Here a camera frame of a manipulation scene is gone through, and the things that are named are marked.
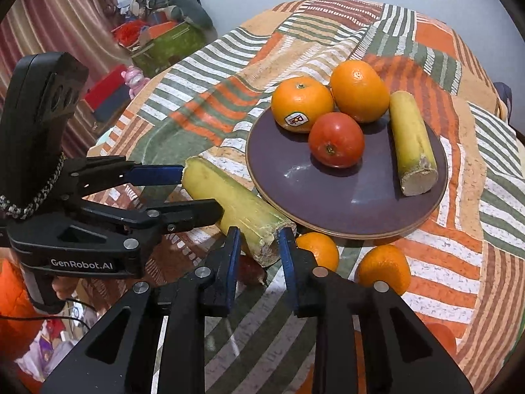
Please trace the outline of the small red tomato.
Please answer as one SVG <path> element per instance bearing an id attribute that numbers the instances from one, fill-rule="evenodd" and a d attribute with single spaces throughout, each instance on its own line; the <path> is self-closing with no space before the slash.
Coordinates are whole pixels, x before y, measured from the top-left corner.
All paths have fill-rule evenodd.
<path id="1" fill-rule="evenodd" d="M 238 280 L 245 286 L 265 286 L 267 272 L 253 258 L 242 254 L 240 255 Z"/>

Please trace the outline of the small mandarin orange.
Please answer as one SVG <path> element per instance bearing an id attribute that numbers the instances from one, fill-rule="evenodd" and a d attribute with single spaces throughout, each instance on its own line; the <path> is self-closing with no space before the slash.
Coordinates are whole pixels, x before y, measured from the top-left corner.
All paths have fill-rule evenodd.
<path id="1" fill-rule="evenodd" d="M 337 271 L 339 251 L 335 242 L 327 235 L 318 232 L 302 234 L 296 239 L 299 248 L 312 252 L 317 265 Z"/>
<path id="2" fill-rule="evenodd" d="M 382 245 L 370 250 L 360 261 L 356 281 L 371 287 L 383 281 L 398 295 L 403 295 L 411 283 L 411 272 L 406 256 L 397 246 Z"/>

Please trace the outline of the orange with Dole sticker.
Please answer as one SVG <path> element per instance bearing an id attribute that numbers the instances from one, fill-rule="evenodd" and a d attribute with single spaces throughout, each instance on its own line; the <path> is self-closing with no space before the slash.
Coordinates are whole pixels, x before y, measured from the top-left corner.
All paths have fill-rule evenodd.
<path id="1" fill-rule="evenodd" d="M 308 133 L 321 116 L 334 110 L 335 102 L 326 85 L 305 76 L 282 81 L 270 101 L 275 122 L 294 133 Z"/>

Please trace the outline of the large red tomato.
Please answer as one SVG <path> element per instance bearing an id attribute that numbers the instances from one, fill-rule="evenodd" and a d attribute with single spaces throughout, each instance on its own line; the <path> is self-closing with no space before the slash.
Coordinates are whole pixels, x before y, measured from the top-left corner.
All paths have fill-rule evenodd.
<path id="1" fill-rule="evenodd" d="M 353 118 L 342 112 L 330 112 L 311 127 L 308 144 L 310 153 L 320 164 L 346 169 L 360 162 L 365 138 Z"/>

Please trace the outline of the large plain orange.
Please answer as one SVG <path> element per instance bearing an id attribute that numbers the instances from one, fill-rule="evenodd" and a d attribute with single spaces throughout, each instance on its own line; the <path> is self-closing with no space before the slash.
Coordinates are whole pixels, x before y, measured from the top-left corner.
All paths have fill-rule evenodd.
<path id="1" fill-rule="evenodd" d="M 389 108 L 388 87 L 365 61 L 342 62 L 333 70 L 329 85 L 339 110 L 358 123 L 373 123 Z"/>

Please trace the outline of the pink plush toy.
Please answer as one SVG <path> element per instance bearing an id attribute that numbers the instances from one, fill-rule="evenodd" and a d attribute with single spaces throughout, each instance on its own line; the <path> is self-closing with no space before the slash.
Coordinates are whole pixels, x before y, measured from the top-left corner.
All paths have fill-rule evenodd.
<path id="1" fill-rule="evenodd" d="M 150 78 L 146 77 L 143 71 L 135 66 L 129 66 L 121 73 L 121 76 L 124 79 L 125 85 L 129 88 L 129 97 L 131 100 L 150 82 Z"/>

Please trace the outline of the red bag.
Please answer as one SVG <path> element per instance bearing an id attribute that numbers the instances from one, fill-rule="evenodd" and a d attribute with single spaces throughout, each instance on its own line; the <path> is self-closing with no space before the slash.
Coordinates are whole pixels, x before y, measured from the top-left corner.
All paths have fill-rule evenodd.
<path id="1" fill-rule="evenodd" d="M 132 46 L 137 42 L 140 32 L 148 24 L 143 20 L 129 20 L 111 31 L 114 39 L 123 47 Z"/>

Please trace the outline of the purple round plate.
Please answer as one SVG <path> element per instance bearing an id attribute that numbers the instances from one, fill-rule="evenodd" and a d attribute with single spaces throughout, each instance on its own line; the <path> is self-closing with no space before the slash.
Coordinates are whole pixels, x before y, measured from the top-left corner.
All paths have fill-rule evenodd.
<path id="1" fill-rule="evenodd" d="M 415 197 L 400 190 L 388 117 L 365 126 L 360 162 L 336 169 L 310 154 L 306 136 L 282 129 L 265 111 L 248 135 L 245 158 L 257 191 L 294 222 L 334 237 L 381 239 L 420 227 L 446 192 L 446 153 L 440 138 L 428 134 L 439 179 L 430 191 Z"/>

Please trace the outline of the red striped curtain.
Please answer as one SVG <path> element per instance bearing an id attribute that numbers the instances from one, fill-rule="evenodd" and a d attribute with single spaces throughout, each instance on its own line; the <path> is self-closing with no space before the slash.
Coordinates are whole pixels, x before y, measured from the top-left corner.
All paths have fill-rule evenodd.
<path id="1" fill-rule="evenodd" d="M 117 0 L 16 0 L 1 21 L 1 97 L 16 63 L 29 54 L 67 52 L 89 69 L 92 87 L 117 65 L 129 63 L 111 31 Z"/>

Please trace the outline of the green storage box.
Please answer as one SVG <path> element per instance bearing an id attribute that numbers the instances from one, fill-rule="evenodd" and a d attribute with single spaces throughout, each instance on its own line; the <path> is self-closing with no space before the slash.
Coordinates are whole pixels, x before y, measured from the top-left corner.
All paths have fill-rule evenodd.
<path id="1" fill-rule="evenodd" d="M 137 48 L 131 60 L 145 76 L 154 77 L 205 45 L 202 32 L 184 22 Z"/>

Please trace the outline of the blue grey backpack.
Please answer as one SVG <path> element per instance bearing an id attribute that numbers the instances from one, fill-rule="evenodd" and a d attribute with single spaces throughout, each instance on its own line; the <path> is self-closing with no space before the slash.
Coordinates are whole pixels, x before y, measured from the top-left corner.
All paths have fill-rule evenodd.
<path id="1" fill-rule="evenodd" d="M 513 108 L 512 89 L 503 82 L 495 82 L 494 87 L 498 96 L 498 114 L 499 118 L 510 121 Z"/>

